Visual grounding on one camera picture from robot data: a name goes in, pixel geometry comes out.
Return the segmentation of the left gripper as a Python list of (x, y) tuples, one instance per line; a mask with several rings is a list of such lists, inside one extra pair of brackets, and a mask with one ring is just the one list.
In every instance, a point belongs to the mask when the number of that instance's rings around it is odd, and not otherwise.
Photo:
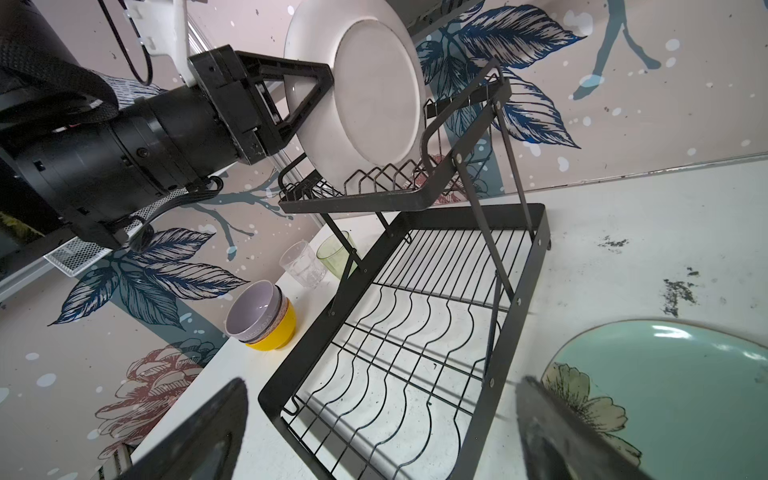
[[(297, 134), (334, 84), (328, 64), (236, 51), (226, 45), (188, 58), (197, 85), (224, 124), (239, 160), (253, 165)], [(283, 117), (268, 83), (283, 87)]]

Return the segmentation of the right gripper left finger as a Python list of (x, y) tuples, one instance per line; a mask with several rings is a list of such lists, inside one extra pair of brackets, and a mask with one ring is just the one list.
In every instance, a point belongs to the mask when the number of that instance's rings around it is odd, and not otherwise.
[(235, 378), (120, 477), (231, 479), (247, 416), (247, 387)]

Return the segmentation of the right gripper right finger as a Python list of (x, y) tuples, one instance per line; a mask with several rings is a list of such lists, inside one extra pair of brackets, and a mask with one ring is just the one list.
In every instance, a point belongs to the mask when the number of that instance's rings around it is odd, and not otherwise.
[(646, 479), (532, 376), (517, 385), (516, 412), (529, 479)]

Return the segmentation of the white plate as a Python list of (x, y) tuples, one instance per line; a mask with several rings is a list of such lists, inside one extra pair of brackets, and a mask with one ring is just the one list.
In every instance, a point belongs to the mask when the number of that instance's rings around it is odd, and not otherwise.
[(337, 191), (392, 186), (419, 156), (425, 80), (413, 41), (386, 1), (304, 1), (286, 35), (289, 59), (328, 65), (333, 87), (300, 127), (310, 163)]

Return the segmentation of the yellow ceramic bowl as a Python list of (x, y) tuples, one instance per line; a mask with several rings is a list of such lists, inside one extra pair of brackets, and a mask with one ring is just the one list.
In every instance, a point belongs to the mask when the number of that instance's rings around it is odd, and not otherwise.
[(285, 346), (292, 339), (296, 330), (296, 313), (292, 302), (289, 300), (289, 306), (286, 315), (279, 326), (264, 340), (256, 344), (246, 344), (248, 347), (258, 351), (272, 351)]

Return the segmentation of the pale green plate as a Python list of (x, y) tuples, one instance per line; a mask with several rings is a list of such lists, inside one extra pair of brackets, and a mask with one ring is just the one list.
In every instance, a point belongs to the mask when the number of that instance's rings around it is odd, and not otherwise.
[(654, 479), (767, 476), (767, 349), (713, 329), (632, 320), (590, 329), (542, 384)]

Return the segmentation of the lilac ceramic bowl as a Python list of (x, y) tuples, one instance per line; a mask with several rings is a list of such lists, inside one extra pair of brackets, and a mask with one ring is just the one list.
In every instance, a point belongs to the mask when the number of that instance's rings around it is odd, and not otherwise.
[(248, 343), (261, 337), (282, 306), (282, 294), (268, 280), (254, 282), (235, 300), (224, 323), (228, 336)]

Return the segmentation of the pink floral pattern bowl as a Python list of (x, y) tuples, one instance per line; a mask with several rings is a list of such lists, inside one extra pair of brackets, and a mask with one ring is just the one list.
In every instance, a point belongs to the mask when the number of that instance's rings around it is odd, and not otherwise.
[(266, 327), (266, 329), (258, 334), (257, 336), (248, 339), (248, 340), (241, 340), (241, 343), (245, 344), (256, 344), (262, 340), (264, 340), (267, 336), (269, 336), (282, 322), (284, 316), (287, 313), (288, 306), (289, 306), (289, 300), (286, 298), (285, 294), (282, 292), (280, 287), (277, 287), (278, 294), (279, 294), (279, 300), (280, 300), (280, 307), (278, 309), (278, 312), (275, 314), (274, 318), (270, 321), (269, 325)]

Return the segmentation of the clear glass tumbler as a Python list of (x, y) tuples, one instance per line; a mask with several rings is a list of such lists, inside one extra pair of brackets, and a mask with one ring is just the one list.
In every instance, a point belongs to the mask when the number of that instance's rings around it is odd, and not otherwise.
[(300, 240), (289, 247), (280, 257), (279, 265), (307, 289), (316, 288), (327, 272), (326, 267), (316, 258), (314, 250), (306, 240)]

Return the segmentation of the green glass tumbler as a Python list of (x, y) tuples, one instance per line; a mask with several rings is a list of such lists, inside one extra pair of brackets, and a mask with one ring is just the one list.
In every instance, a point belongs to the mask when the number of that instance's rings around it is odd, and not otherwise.
[(335, 234), (331, 234), (316, 251), (316, 258), (341, 280), (349, 260), (349, 252)]

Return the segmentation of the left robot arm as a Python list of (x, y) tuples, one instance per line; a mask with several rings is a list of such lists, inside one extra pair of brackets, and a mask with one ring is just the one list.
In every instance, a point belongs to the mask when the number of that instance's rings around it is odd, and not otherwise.
[(147, 248), (152, 217), (216, 197), (219, 171), (284, 148), (331, 89), (322, 63), (239, 52), (192, 54), (182, 1), (127, 1), (146, 57), (183, 85), (122, 107), (30, 1), (1, 5), (1, 158), (19, 200), (80, 239)]

